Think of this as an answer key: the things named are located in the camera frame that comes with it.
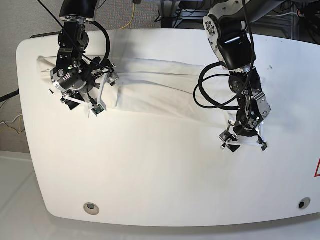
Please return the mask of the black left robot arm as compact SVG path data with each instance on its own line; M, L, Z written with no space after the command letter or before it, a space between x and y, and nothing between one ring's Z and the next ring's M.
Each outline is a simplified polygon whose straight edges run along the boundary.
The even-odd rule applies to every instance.
M242 145L240 137L257 137L263 151L268 147L262 126L272 108L254 66L256 54L251 23L281 4L281 0L216 0L203 18L204 30L218 62L200 73L197 89L211 104L210 109L236 111L235 120L229 120L227 129L219 136L223 149L238 150ZM211 98L203 86L205 74L218 66L228 70L229 88L235 94L224 103Z

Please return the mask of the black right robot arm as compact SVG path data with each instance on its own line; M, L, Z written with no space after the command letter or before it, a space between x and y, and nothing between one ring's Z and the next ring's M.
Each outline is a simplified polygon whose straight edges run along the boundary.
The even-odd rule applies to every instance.
M53 86L62 93L61 102L70 110L86 106L95 115L107 109L102 100L106 83L113 86L119 76L110 62L111 41L107 31L96 21L98 0L65 0L59 17L64 22L58 35L59 50L55 67L50 71ZM86 24L102 31L106 41L103 58L85 55L89 45Z

